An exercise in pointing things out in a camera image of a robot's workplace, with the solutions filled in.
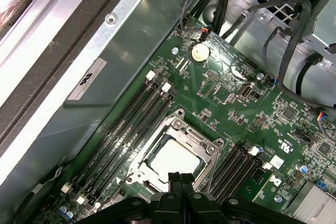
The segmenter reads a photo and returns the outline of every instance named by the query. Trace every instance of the green circuit board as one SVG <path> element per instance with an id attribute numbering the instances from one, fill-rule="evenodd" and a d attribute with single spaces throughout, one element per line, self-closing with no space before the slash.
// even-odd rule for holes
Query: green circuit board
<path id="1" fill-rule="evenodd" d="M 187 22 L 189 28 L 201 25 L 193 18 Z M 286 208 L 305 181 L 322 182 L 328 193 L 336 192 L 334 143 L 320 133 L 316 113 L 307 111 L 306 105 L 282 94 L 276 85 L 270 84 L 271 80 L 262 69 L 216 34 L 210 33 L 203 42 L 210 49 L 209 58 L 204 63 L 194 63 L 190 60 L 190 46 L 199 37 L 200 33 L 180 35 L 177 31 L 167 37 L 61 179 L 52 196 L 55 199 L 52 207 L 39 214 L 33 223 L 69 223 L 91 214 L 91 210 L 77 204 L 74 198 L 60 194 L 59 188 L 76 176 L 107 129 L 135 96 L 149 71 L 173 83 L 177 92 L 170 105 L 155 118 L 148 135 L 167 115 L 183 109 L 184 120 L 189 125 L 212 141 L 224 140 L 218 164 L 236 143 L 248 141 L 251 146 L 262 148 L 260 159 L 272 164 L 272 168 L 264 170 L 257 178 L 247 178 L 236 195 L 286 213 Z M 244 97 L 241 91 L 251 83 L 253 94 Z M 325 120 L 324 127 L 332 138 L 336 138 L 331 123 Z M 132 160 L 146 143 L 148 135 L 118 169 L 115 180 L 104 191 L 106 195 L 112 195 L 119 181 L 126 178 Z M 308 172 L 298 172 L 297 164 L 306 165 Z M 203 186 L 209 177 L 204 179 Z M 134 183 L 124 184 L 117 197 L 140 196 L 150 201 L 152 194 L 142 184 Z M 276 202 L 276 196 L 281 196 L 282 201 Z M 77 215 L 71 220 L 58 212 L 64 202 L 76 209 Z"/>

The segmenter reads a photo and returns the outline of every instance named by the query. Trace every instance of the motherboard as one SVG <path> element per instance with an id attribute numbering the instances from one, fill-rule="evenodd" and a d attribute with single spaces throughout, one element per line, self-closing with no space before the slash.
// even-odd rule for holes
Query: motherboard
<path id="1" fill-rule="evenodd" d="M 190 17 L 186 26 L 202 24 Z M 236 195 L 302 221 L 322 218 L 307 209 L 312 195 L 336 204 L 336 130 L 323 120 L 325 137 L 318 113 L 216 34 L 177 28 L 32 223 L 74 223 L 127 197 L 149 202 L 168 191 L 168 172 L 193 174 L 194 189 L 218 202 Z"/>

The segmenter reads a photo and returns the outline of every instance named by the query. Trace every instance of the heatsink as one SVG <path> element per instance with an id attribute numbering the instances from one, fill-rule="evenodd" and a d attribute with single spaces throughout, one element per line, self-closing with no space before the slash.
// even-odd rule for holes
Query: heatsink
<path id="1" fill-rule="evenodd" d="M 336 200 L 314 184 L 306 182 L 287 212 L 306 224 L 334 224 Z"/>

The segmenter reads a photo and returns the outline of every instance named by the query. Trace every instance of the cpu socket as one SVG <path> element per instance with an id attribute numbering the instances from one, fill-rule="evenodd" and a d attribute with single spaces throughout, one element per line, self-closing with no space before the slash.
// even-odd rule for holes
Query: cpu socket
<path id="1" fill-rule="evenodd" d="M 178 109 L 166 117 L 133 160 L 127 184 L 139 182 L 158 191 L 168 191 L 168 173 L 191 173 L 196 190 L 214 168 L 224 146 L 223 139 L 211 142 L 193 129 Z"/>

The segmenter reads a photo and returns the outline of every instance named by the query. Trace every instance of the sticker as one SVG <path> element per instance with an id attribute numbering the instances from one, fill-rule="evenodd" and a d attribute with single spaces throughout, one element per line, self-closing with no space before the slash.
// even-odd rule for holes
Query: sticker
<path id="1" fill-rule="evenodd" d="M 79 84 L 75 87 L 73 92 L 69 95 L 68 100 L 78 101 L 90 87 L 91 83 L 95 80 L 100 71 L 105 67 L 106 63 L 107 62 L 103 59 L 98 58 Z"/>
<path id="2" fill-rule="evenodd" d="M 273 182 L 275 186 L 280 186 L 281 184 L 281 179 L 276 178 L 274 175 L 271 176 L 271 178 L 269 179 L 270 182 Z"/>
<path id="3" fill-rule="evenodd" d="M 280 148 L 286 152 L 286 153 L 290 153 L 293 151 L 293 148 L 292 148 L 292 144 L 290 142 L 288 142 L 287 140 L 281 140 L 279 139 L 278 143 L 281 144 Z"/>
<path id="4" fill-rule="evenodd" d="M 277 155 L 274 155 L 272 160 L 269 162 L 272 166 L 274 166 L 276 169 L 280 169 L 282 164 L 284 163 L 284 160 L 278 157 Z"/>

